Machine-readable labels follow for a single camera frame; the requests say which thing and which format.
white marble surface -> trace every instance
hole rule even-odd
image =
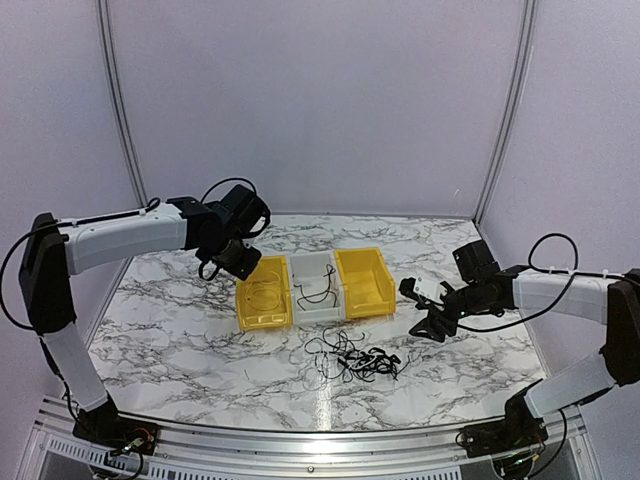
[[[451,252],[477,238],[468,221],[297,215],[275,216],[256,246],[265,255],[378,246],[396,287],[418,275],[462,286]],[[259,429],[393,429],[499,415],[507,398],[544,375],[524,326],[460,331],[438,344],[407,334],[424,314],[398,294],[393,318],[340,327],[409,361],[398,380],[323,385],[303,345],[326,325],[241,333],[235,282],[220,275],[206,283],[197,267],[192,252],[150,254],[124,277],[90,347],[121,409]]]

plastic container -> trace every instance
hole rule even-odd
[[[317,324],[344,320],[344,289],[333,252],[290,255],[293,323]]]
[[[238,282],[236,309],[242,330],[286,327],[293,323],[285,257],[262,257],[249,278]]]
[[[396,288],[378,248],[335,250],[347,318],[396,311]]]

